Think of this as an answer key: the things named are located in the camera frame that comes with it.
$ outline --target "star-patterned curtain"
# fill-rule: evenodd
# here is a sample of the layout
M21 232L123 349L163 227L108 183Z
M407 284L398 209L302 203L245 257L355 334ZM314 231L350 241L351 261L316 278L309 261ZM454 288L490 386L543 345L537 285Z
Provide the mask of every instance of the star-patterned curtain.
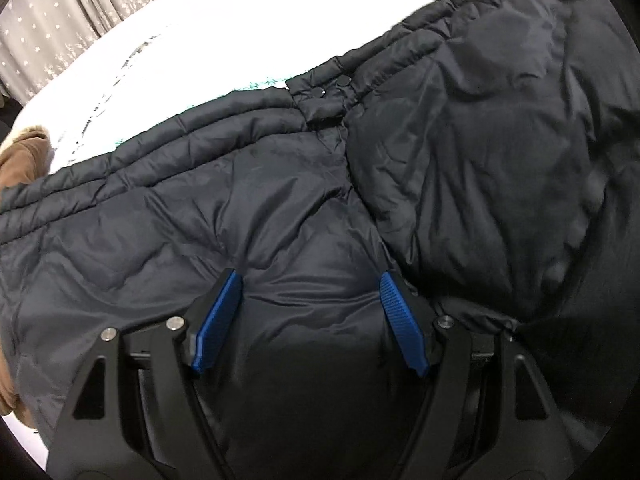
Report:
M153 0L10 0L0 13L0 80L23 104L111 28Z

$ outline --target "metal bolt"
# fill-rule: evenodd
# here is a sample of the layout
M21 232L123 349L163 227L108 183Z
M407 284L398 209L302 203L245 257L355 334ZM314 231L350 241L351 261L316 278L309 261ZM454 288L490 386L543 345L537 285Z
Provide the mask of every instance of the metal bolt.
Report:
M100 334L100 339L109 342L118 335L118 331L113 327L105 328Z
M444 330L449 330L455 325L455 320L451 316L440 316L438 318L438 326Z
M166 320L166 327L169 330L180 330L184 326L184 318L173 316Z

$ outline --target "white surface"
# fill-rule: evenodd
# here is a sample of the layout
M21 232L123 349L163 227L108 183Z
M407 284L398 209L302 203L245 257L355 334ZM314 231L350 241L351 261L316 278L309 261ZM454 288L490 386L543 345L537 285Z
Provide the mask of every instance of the white surface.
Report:
M362 46L433 0L156 0L94 43L24 108L14 129L42 124L52 172L109 152L185 109L234 89L279 84ZM144 41L118 85L121 66ZM103 94L113 96L80 137ZM8 418L43 465L33 430Z

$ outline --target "textured blue pad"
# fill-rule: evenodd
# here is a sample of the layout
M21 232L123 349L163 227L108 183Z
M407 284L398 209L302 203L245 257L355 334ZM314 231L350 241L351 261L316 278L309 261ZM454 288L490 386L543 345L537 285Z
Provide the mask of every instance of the textured blue pad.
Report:
M196 351L191 368L197 373L203 373L216 362L241 298L242 277L234 271L226 280L196 337Z
M420 377L424 377L429 372L429 361L424 351L424 334L388 272L380 278L380 302L396 336L404 362Z

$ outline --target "black shiny fabric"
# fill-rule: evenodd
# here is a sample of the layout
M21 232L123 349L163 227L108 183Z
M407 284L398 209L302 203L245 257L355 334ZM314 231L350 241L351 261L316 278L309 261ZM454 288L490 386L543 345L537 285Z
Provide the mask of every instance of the black shiny fabric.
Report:
M288 89L5 192L20 395L50 439L101 329L234 267L244 301L198 390L235 475L388 478L425 391L378 298L393 268L474 330L522 334L579 461L640 365L638 80L608 0L439 0Z

